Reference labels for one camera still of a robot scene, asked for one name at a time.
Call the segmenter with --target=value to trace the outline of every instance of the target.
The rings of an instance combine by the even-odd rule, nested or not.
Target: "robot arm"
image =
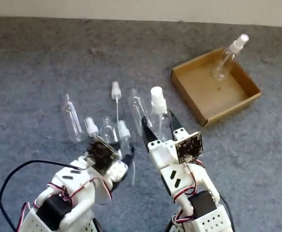
[[[201,133],[188,134],[171,111],[170,117],[173,140],[164,143],[147,126],[146,118],[142,120],[148,153],[169,195],[180,206],[166,232],[233,232],[205,168],[193,163],[203,153]]]
[[[32,227],[38,228],[33,231],[44,232],[101,231],[91,208],[111,200],[111,191],[125,177],[130,162],[127,156],[115,160],[115,150],[105,143],[99,146],[108,148],[111,155],[95,147],[99,154],[87,152],[71,162],[79,170],[65,167],[57,172],[34,202],[20,232],[31,231]]]

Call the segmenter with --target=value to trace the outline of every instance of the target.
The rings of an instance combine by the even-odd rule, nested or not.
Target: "floor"
[[[170,81],[171,68],[229,45],[250,41],[239,56],[262,96],[248,108],[202,128]],[[121,118],[132,132],[129,91],[163,87],[168,107],[190,132],[203,134],[201,160],[228,200],[237,232],[282,232],[282,28],[183,22],[0,18],[0,187],[30,159],[68,163],[86,143],[67,140],[60,106],[73,97],[81,116],[115,116],[110,84],[122,89]],[[95,214],[107,232],[160,232],[176,206],[137,139],[131,176]],[[11,180],[4,206],[14,224],[23,202],[46,188],[58,167],[31,165]],[[10,231],[0,213],[0,232]]]

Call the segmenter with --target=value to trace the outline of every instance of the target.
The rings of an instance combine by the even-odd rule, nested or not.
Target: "white spray nozzle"
[[[157,115],[164,114],[166,112],[166,101],[163,97],[162,88],[159,86],[153,87],[150,94],[153,113]]]
[[[112,82],[112,99],[121,98],[121,90],[117,81]]]
[[[230,50],[234,53],[237,54],[242,50],[244,45],[248,42],[249,37],[246,34],[241,34],[240,37],[238,37],[237,40],[235,40],[231,45],[230,45]]]
[[[85,119],[85,125],[86,125],[86,129],[87,129],[87,133],[89,134],[90,137],[99,134],[98,127],[97,127],[96,124],[94,123],[92,117],[87,117],[87,118]]]
[[[118,131],[119,131],[119,137],[120,139],[122,138],[127,138],[130,139],[131,138],[131,134],[129,129],[126,126],[126,123],[124,120],[120,120],[118,122]]]

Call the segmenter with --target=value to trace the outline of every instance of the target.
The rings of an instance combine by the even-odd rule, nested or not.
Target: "cardboard box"
[[[176,89],[203,126],[244,108],[261,95],[260,89],[237,62],[223,81],[211,75],[222,51],[220,48],[206,53],[172,70]]]

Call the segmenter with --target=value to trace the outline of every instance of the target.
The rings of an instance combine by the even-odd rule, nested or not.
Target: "wall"
[[[0,0],[0,16],[282,26],[282,0]]]

